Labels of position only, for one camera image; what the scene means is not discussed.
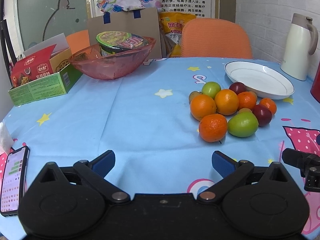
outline tablecloth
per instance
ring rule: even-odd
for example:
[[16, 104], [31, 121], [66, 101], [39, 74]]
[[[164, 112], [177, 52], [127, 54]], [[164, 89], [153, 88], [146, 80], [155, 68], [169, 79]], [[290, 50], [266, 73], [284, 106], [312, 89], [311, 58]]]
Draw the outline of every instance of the tablecloth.
[[[188, 96], [208, 81], [228, 88], [231, 81], [224, 66], [234, 60], [149, 60], [124, 78], [101, 81], [83, 75], [67, 95], [13, 107], [4, 120], [15, 140], [13, 147], [30, 147], [27, 185], [46, 162], [72, 166], [111, 149], [116, 165], [106, 179], [131, 198], [135, 193], [192, 192], [196, 196], [222, 179], [211, 164], [215, 150], [256, 166], [280, 161], [286, 147], [320, 155], [316, 143], [320, 105], [309, 92], [311, 80], [302, 82], [286, 74], [295, 93], [276, 101], [278, 111], [270, 125], [248, 138], [227, 134], [222, 144], [199, 137], [199, 122], [190, 114]], [[278, 63], [252, 62], [283, 74]], [[2, 154], [0, 174], [5, 159]], [[285, 167], [309, 202], [311, 213], [303, 233], [313, 239], [320, 232], [320, 193], [305, 192], [299, 170]], [[25, 236], [18, 217], [0, 216], [0, 232], [9, 240]]]

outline pile of fruit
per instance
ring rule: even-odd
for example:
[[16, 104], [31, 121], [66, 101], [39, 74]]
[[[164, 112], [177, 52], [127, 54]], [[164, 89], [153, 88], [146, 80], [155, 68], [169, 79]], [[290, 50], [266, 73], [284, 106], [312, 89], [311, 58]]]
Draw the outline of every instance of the pile of fruit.
[[[192, 116], [200, 121], [199, 134], [206, 142], [217, 142], [227, 131], [237, 137], [252, 136], [258, 129], [268, 125], [276, 113], [276, 103], [246, 91], [243, 83], [233, 83], [229, 89], [221, 90], [216, 82], [207, 82], [201, 92], [189, 95]], [[229, 121], [225, 116], [237, 114]]]

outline oval white plate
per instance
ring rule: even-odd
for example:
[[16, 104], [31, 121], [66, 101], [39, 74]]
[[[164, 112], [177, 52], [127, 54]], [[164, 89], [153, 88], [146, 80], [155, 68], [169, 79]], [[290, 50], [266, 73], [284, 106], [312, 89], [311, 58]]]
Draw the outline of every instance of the oval white plate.
[[225, 65], [225, 71], [233, 83], [242, 82], [261, 98], [284, 99], [294, 93], [292, 83], [284, 75], [257, 63], [233, 61]]

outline translucent pink bowl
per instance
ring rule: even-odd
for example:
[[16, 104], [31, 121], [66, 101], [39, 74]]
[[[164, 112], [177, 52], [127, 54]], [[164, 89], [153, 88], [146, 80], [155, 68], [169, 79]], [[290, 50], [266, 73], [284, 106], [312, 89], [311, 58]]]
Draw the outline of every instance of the translucent pink bowl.
[[108, 80], [124, 77], [143, 63], [156, 44], [154, 38], [144, 38], [149, 41], [148, 45], [107, 57], [101, 56], [101, 48], [95, 44], [73, 54], [69, 62], [92, 78]]

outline plate rim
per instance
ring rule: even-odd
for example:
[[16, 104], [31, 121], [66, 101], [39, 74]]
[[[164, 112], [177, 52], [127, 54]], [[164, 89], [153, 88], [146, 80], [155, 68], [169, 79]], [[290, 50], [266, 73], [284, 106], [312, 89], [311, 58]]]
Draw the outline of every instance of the plate rim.
[[[227, 76], [229, 76], [229, 75], [231, 76], [231, 74], [230, 74], [229, 72], [227, 72], [227, 65], [230, 64], [230, 63], [233, 63], [233, 62], [248, 62], [248, 63], [257, 64], [257, 65], [260, 65], [260, 66], [267, 67], [267, 68], [269, 68], [269, 69], [271, 69], [271, 70], [279, 73], [280, 75], [282, 75], [279, 71], [276, 71], [276, 70], [274, 70], [274, 69], [272, 69], [272, 68], [270, 68], [270, 67], [268, 67], [268, 66], [265, 66], [265, 65], [262, 65], [262, 64], [259, 64], [259, 63], [255, 63], [255, 62], [251, 62], [251, 61], [245, 61], [245, 60], [234, 60], [234, 61], [228, 62], [228, 63], [225, 64], [225, 66], [224, 66], [224, 71], [226, 72]], [[289, 97], [289, 96], [291, 96], [291, 95], [295, 92], [295, 88], [294, 88], [294, 85], [292, 84], [292, 82], [291, 82], [288, 78], [286, 78], [284, 75], [282, 75], [282, 76], [283, 76], [286, 80], [288, 80], [289, 83], [292, 85], [292, 87], [293, 87], [293, 92], [292, 92], [292, 93], [289, 93], [289, 94], [273, 94], [273, 93], [265, 92], [265, 91], [262, 91], [262, 90], [259, 90], [259, 89], [256, 89], [256, 88], [247, 86], [246, 84], [244, 84], [244, 85], [245, 85], [246, 87], [251, 88], [251, 89], [258, 90], [258, 91], [260, 91], [260, 92], [262, 92], [262, 93], [267, 93], [267, 94], [270, 94], [270, 95], [273, 95], [273, 96], [288, 96], [288, 97]], [[233, 78], [234, 80], [236, 80], [236, 82], [242, 83], [241, 81], [237, 80], [236, 78], [234, 78], [234, 77], [232, 77], [232, 78]]]

